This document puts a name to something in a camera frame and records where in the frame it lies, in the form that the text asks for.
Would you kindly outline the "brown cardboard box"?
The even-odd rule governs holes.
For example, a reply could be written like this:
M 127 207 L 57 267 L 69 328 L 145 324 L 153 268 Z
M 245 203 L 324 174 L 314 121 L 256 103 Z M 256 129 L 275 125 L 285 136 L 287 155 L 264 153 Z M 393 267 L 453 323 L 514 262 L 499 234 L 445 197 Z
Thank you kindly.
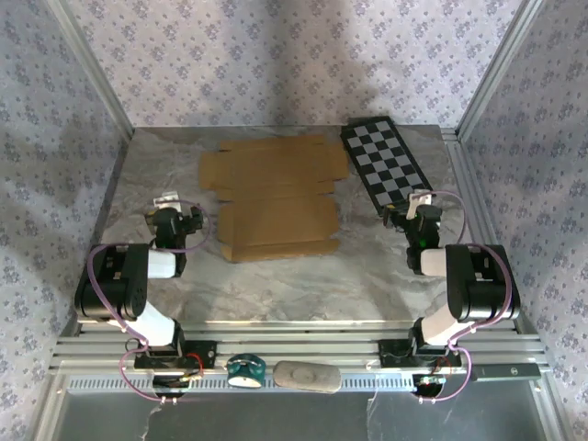
M 222 141 L 198 162 L 200 188 L 220 202 L 217 238 L 232 263 L 336 251 L 334 185 L 348 176 L 342 143 L 323 135 Z

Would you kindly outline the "black grey checkerboard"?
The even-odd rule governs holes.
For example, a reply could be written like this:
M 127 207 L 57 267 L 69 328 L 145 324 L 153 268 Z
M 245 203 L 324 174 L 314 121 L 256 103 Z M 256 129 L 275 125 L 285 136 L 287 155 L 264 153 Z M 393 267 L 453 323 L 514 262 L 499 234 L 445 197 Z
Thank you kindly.
M 406 205 L 413 192 L 432 189 L 391 118 L 346 125 L 340 139 L 379 216 L 389 205 Z

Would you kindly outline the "black rectangular bar device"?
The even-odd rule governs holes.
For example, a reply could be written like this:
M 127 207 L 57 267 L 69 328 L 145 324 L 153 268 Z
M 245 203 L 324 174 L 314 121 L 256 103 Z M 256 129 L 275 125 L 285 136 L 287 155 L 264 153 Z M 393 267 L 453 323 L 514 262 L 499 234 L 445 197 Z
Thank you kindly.
M 472 368 L 471 379 L 478 382 L 529 381 L 541 378 L 535 363 L 483 364 Z

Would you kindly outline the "grey oval stone pad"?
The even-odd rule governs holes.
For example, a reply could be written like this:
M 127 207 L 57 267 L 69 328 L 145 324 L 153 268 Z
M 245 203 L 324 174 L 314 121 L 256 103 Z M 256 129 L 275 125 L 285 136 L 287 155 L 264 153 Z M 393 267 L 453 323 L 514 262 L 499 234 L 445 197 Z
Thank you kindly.
M 334 394 L 342 388 L 338 367 L 299 361 L 279 361 L 273 368 L 273 380 L 285 389 Z

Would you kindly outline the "aluminium side rail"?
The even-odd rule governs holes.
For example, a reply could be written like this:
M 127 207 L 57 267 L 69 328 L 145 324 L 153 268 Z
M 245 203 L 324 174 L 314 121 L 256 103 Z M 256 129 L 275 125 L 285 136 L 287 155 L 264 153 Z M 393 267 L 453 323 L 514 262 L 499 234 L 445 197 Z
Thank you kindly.
M 450 129 L 442 129 L 442 138 L 455 173 L 458 192 L 465 204 L 469 237 L 474 243 L 497 244 L 498 239 L 484 204 L 481 186 L 477 180 L 472 161 L 458 141 L 457 135 Z

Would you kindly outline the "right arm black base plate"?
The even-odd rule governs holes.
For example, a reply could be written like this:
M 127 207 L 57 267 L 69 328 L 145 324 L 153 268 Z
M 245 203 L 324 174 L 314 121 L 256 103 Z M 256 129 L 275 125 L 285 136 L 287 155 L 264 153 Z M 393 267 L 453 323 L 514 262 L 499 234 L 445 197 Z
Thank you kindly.
M 460 368 L 460 356 L 445 346 L 418 345 L 408 339 L 378 341 L 382 368 Z

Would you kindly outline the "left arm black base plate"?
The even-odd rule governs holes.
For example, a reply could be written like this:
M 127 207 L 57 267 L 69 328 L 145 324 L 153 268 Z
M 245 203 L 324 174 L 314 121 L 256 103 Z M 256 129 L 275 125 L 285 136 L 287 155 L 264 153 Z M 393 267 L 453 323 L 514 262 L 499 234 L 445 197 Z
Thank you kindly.
M 135 369 L 199 370 L 215 366 L 217 343 L 215 341 L 188 340 L 179 345 L 150 347 L 146 353 L 135 357 Z

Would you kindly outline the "aluminium corner post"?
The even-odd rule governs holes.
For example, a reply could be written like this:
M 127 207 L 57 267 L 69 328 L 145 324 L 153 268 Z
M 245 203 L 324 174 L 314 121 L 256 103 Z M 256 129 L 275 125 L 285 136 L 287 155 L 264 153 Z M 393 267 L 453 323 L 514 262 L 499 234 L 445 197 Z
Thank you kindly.
M 521 0 L 486 73 L 456 127 L 459 142 L 466 141 L 475 129 L 544 3 L 545 0 Z
M 45 0 L 45 2 L 59 23 L 65 41 L 106 106 L 109 116 L 125 140 L 130 141 L 134 134 L 134 127 L 107 79 L 105 71 L 93 53 L 82 28 L 78 25 L 72 9 L 66 0 Z

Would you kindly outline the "aluminium rail frame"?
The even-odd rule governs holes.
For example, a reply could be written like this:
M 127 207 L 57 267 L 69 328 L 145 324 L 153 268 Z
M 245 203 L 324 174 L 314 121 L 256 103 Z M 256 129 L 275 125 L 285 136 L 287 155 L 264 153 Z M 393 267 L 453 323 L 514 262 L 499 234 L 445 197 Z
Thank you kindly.
M 269 366 L 281 359 L 327 363 L 345 372 L 361 372 L 378 361 L 378 342 L 404 339 L 408 321 L 204 322 L 186 323 L 185 336 L 216 342 L 215 372 L 231 356 L 251 353 Z M 62 336 L 50 369 L 70 373 L 114 373 L 127 336 L 113 326 L 84 323 L 78 334 Z M 459 341 L 476 364 L 536 364 L 549 369 L 545 346 L 537 334 L 520 333 L 514 322 L 500 322 Z

